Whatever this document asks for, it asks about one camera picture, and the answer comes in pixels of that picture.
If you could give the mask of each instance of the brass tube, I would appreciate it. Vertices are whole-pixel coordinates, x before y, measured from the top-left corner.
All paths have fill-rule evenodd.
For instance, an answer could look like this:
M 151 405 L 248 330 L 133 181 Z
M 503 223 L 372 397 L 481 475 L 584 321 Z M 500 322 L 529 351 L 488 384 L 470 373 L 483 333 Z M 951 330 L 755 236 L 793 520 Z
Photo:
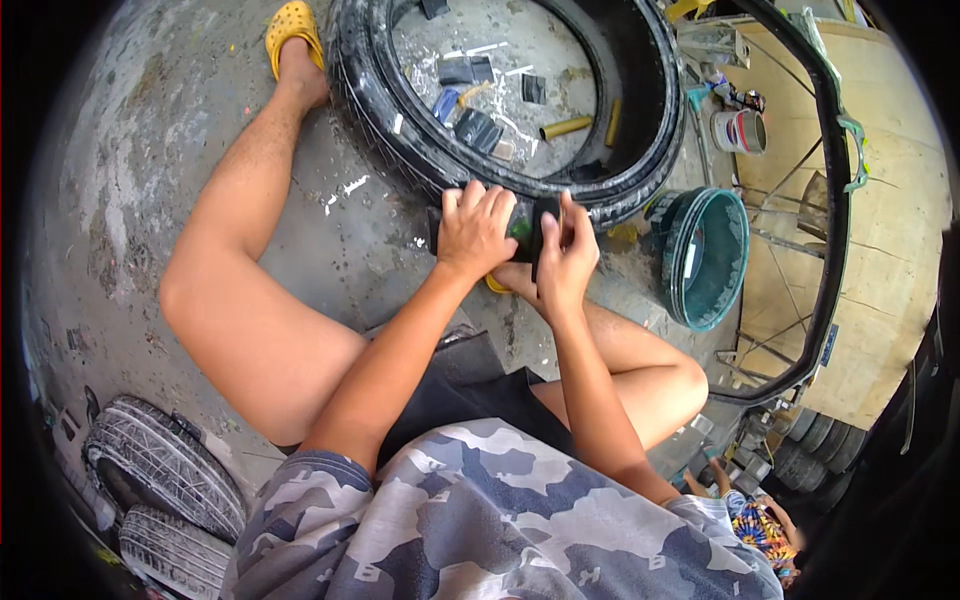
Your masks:
M 610 124 L 607 126 L 607 139 L 604 140 L 604 143 L 608 148 L 613 147 L 613 142 L 616 139 L 616 126 L 620 123 L 620 108 L 623 103 L 620 102 L 619 98 L 613 100 L 613 107 L 610 110 Z
M 553 125 L 545 125 L 540 128 L 540 139 L 546 141 L 564 133 L 576 132 L 589 127 L 591 123 L 593 123 L 593 117 L 577 117 Z

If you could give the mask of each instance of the person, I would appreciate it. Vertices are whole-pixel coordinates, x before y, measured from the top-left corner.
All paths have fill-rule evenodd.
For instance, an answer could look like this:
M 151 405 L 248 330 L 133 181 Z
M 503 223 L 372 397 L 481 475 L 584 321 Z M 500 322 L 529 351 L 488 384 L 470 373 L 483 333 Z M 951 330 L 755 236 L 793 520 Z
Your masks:
M 793 561 L 804 549 L 804 538 L 790 515 L 769 494 L 754 498 L 731 485 L 730 476 L 715 456 L 708 458 L 717 483 L 717 491 L 727 506 L 733 532 L 744 543 L 763 553 L 784 589 L 790 589 L 800 575 Z M 710 498 L 709 492 L 697 481 L 690 469 L 684 471 L 684 481 L 694 495 Z
M 599 251 L 569 194 L 564 230 L 542 221 L 535 286 L 529 265 L 505 264 L 515 195 L 478 181 L 446 190 L 435 266 L 369 343 L 257 266 L 300 120 L 327 100 L 312 15 L 290 36 L 280 23 L 308 11 L 293 2 L 275 17 L 273 97 L 201 192 L 160 286 L 167 322 L 229 404 L 299 446 L 259 491 L 222 597 L 780 597 L 720 501 L 681 496 L 647 461 L 700 410 L 707 382 L 584 300 Z M 491 271 L 552 328 L 559 381 L 520 370 L 458 387 L 428 368 Z

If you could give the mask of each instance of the thigh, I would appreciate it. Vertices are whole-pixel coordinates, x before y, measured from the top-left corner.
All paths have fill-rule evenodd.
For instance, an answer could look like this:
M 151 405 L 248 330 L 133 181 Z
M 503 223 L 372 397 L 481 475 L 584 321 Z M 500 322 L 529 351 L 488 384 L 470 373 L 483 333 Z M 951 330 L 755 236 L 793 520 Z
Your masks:
M 611 375 L 613 385 L 631 424 L 644 448 L 652 448 L 673 435 L 692 419 L 703 406 L 703 401 L 687 401 L 686 389 L 671 377 L 659 377 L 654 367 Z M 570 427 L 564 404 L 561 381 L 550 381 L 530 386 L 550 412 L 567 428 Z
M 253 261 L 206 256 L 210 268 L 164 298 L 180 342 L 230 406 L 277 445 L 306 437 L 347 370 L 362 336 L 312 310 Z

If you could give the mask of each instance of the stained floor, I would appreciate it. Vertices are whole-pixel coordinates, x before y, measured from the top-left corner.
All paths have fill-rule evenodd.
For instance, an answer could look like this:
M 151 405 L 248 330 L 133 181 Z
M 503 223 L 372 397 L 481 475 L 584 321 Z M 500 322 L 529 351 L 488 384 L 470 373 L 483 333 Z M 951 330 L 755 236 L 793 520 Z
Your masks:
M 312 5 L 323 23 L 328 0 Z M 76 58 L 47 124 L 24 238 L 23 345 L 37 401 L 83 421 L 88 386 L 100 405 L 123 393 L 177 410 L 202 428 L 246 493 L 280 455 L 186 355 L 160 314 L 157 286 L 201 188 L 270 98 L 263 32 L 277 6 L 124 3 Z M 470 19 L 469 10 L 458 18 Z M 713 168 L 718 181 L 730 180 L 729 155 L 715 152 Z M 358 331 L 386 321 L 433 264 L 422 206 L 395 193 L 327 109 L 304 122 L 293 177 L 261 265 L 307 305 Z M 703 184 L 687 123 L 668 186 Z M 334 194 L 340 200 L 327 205 Z M 732 348 L 737 310 L 713 331 L 692 333 L 651 299 L 649 277 L 641 257 L 605 252 L 589 295 L 691 353 L 716 381 L 712 352 Z M 550 332 L 521 300 L 477 286 L 463 307 L 491 333 L 508 371 L 529 365 L 548 379 L 558 376 Z M 737 411 L 710 405 L 705 414 L 732 422 Z M 82 464 L 77 443 L 61 452 Z M 651 455 L 664 471 L 685 460 L 668 449 Z

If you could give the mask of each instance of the black shorts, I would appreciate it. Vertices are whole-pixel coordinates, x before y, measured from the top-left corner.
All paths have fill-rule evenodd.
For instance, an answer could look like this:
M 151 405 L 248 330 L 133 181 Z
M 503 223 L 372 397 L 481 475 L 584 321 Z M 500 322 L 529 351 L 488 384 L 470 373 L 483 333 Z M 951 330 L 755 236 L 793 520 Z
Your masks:
M 435 427 L 492 417 L 503 419 L 564 454 L 576 456 L 570 430 L 530 390 L 536 383 L 543 383 L 543 379 L 524 367 L 491 381 L 458 386 L 447 381 L 442 370 L 428 367 L 380 446 L 377 470 L 406 443 Z M 280 450 L 290 454 L 296 447 L 284 446 Z

